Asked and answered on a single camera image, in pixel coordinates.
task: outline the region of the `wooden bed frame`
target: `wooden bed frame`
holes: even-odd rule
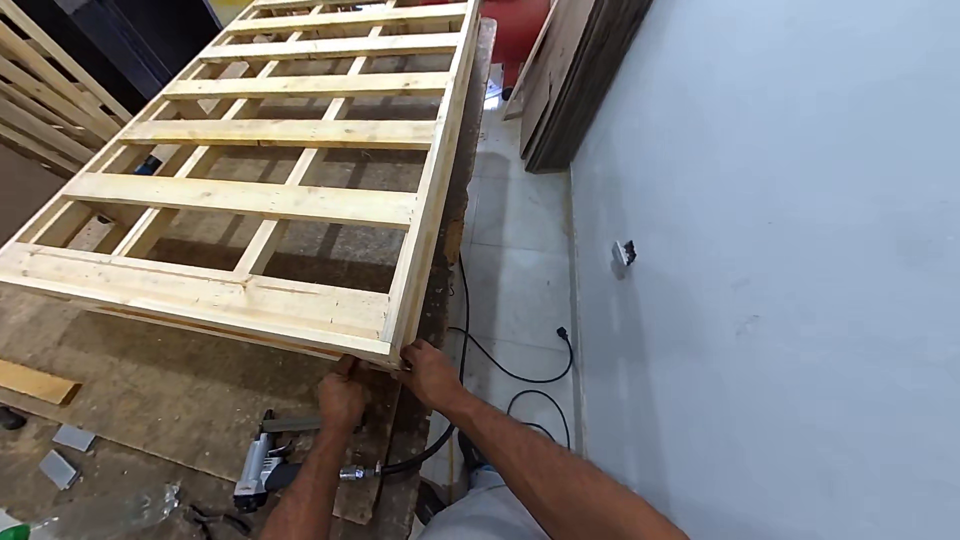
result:
[[[399,349],[417,334],[479,2],[357,4],[370,1],[255,0],[0,249],[0,282],[132,319],[398,369]],[[368,73],[372,59],[402,55],[451,60],[441,72]],[[288,61],[349,58],[343,75],[283,76]],[[345,119],[361,96],[442,101],[435,120]],[[264,99],[301,97],[330,98],[323,119],[256,118]],[[154,176],[131,174],[158,145],[178,146]],[[285,184],[205,179],[227,146],[303,150]],[[416,149],[426,161],[416,192],[302,185],[329,148]],[[148,259],[185,209],[263,220],[232,271]],[[75,248],[97,216],[112,228],[92,251]],[[289,220],[405,231],[389,293],[263,276]]]

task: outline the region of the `white wall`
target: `white wall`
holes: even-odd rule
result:
[[[960,3],[656,0],[572,173],[591,459],[693,538],[960,534]]]

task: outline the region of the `tiled floor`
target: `tiled floor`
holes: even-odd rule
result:
[[[477,148],[474,178],[468,187],[464,241],[470,299],[470,333],[504,367],[528,379],[550,379],[563,372],[569,356],[557,327],[571,331],[569,274],[569,175],[524,172],[519,156],[519,119],[504,122],[502,109],[487,110]],[[465,324],[464,290],[454,282],[453,316]],[[446,351],[458,361],[464,337],[452,332]],[[507,409],[518,392],[536,388],[564,410],[570,436],[574,427],[572,373],[550,384],[529,384],[499,371],[470,343],[465,386],[488,403]],[[512,414],[547,428],[566,444],[556,408],[539,395],[519,398]],[[434,413],[430,442],[446,429]],[[447,445],[426,461],[420,473],[443,489],[445,498],[466,491],[459,448]]]

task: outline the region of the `shoe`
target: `shoe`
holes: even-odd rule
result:
[[[434,516],[446,509],[446,504],[433,490],[433,486],[421,480],[417,490],[417,518],[424,525],[429,525]]]
[[[459,430],[457,431],[457,442],[460,443],[460,452],[464,454],[464,467],[467,469],[468,475],[472,475],[474,471],[484,465],[490,465],[490,462],[480,452],[480,449],[473,444],[473,441]]]

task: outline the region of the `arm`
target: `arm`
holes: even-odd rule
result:
[[[430,344],[418,340],[401,355],[413,372],[397,377],[469,436],[551,538],[687,538],[588,461],[467,392],[449,358]]]
[[[314,439],[297,479],[267,519],[261,540],[316,540],[329,536],[340,466],[353,428],[363,414],[364,398],[359,383],[337,374],[324,377],[318,391],[324,428]]]

